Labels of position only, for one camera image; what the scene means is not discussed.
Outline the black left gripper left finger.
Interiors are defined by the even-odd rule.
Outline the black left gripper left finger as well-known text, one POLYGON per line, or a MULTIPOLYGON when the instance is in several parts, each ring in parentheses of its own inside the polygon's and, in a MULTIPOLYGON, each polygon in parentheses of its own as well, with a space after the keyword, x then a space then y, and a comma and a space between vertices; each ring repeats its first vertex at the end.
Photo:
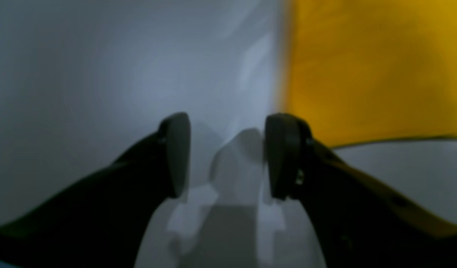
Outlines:
POLYGON ((0 226, 0 261, 21 268, 133 268, 158 207, 182 195, 190 156, 188 114, 26 215, 0 226))

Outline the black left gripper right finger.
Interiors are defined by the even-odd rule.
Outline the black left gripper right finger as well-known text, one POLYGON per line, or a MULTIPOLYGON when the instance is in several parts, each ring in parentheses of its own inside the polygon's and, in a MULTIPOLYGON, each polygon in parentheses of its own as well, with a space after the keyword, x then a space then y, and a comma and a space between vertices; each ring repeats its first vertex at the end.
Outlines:
POLYGON ((328 268, 457 268, 457 224, 443 220, 272 114, 265 148, 273 198, 299 200, 328 268))

